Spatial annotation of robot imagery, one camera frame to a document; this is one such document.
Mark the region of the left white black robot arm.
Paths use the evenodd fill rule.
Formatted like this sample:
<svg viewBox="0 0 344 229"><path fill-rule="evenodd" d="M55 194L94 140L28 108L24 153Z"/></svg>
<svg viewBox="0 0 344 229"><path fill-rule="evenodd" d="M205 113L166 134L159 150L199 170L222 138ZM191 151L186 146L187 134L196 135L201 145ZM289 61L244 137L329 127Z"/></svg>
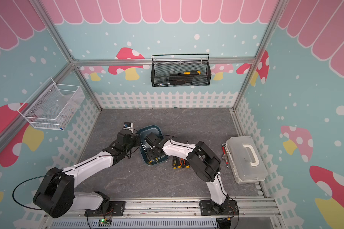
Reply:
<svg viewBox="0 0 344 229"><path fill-rule="evenodd" d="M35 210L43 210L53 218L69 211L86 210L107 216L113 210L110 198L100 192L75 192L75 188L96 173L116 165L125 157L130 158L132 149L138 147L139 134L133 128L124 128L117 139L95 156L73 166L52 168L41 176L42 182L34 195Z"/></svg>

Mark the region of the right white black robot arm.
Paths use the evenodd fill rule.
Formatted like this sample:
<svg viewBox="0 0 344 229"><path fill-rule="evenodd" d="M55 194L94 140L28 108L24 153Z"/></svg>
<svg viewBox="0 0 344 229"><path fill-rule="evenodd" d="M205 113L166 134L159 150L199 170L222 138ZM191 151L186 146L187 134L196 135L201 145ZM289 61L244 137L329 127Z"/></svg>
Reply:
<svg viewBox="0 0 344 229"><path fill-rule="evenodd" d="M218 213L225 211L228 207L229 195L221 180L221 160L204 142L185 144L159 137L154 133L148 134L144 141L150 147L146 150L148 159L153 160L159 156L167 155L188 162L196 175L206 182L210 191L212 208Z"/></svg>

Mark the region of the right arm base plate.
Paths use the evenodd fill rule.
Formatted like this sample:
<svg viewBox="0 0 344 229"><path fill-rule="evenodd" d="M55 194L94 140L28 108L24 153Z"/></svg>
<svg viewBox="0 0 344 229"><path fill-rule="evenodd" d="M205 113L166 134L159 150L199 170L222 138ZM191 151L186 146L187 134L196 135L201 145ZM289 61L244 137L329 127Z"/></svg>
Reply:
<svg viewBox="0 0 344 229"><path fill-rule="evenodd" d="M201 200L199 202L202 216L238 216L239 209L235 200L228 199L222 205L218 205L212 200Z"/></svg>

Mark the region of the teal plastic storage box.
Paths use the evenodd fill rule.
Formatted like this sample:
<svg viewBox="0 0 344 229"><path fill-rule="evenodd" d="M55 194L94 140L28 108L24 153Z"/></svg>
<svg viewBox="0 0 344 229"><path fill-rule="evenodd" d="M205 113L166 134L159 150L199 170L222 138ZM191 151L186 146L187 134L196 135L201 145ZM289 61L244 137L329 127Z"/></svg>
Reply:
<svg viewBox="0 0 344 229"><path fill-rule="evenodd" d="M161 149L157 149L153 144L156 139L163 139L163 134L158 126L151 125L144 127L138 131L138 134L140 139L140 153L147 165L156 165L169 158L169 156L163 153Z"/></svg>

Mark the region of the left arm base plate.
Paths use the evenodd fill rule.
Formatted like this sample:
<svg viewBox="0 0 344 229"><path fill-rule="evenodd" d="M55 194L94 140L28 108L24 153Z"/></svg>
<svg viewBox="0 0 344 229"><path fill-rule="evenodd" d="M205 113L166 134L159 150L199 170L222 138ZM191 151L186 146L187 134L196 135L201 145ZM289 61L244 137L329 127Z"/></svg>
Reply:
<svg viewBox="0 0 344 229"><path fill-rule="evenodd" d="M86 210L86 217L122 217L125 210L125 201L108 201L102 203L97 210Z"/></svg>

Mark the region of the black red screwdriver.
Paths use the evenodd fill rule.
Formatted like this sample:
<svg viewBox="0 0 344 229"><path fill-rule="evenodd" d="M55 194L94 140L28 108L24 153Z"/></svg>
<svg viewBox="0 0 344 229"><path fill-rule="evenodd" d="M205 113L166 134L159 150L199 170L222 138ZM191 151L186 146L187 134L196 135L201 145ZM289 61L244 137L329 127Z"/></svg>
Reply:
<svg viewBox="0 0 344 229"><path fill-rule="evenodd" d="M180 165L181 165L181 168L186 168L187 167L187 164L186 164L186 161L184 159L180 159Z"/></svg>

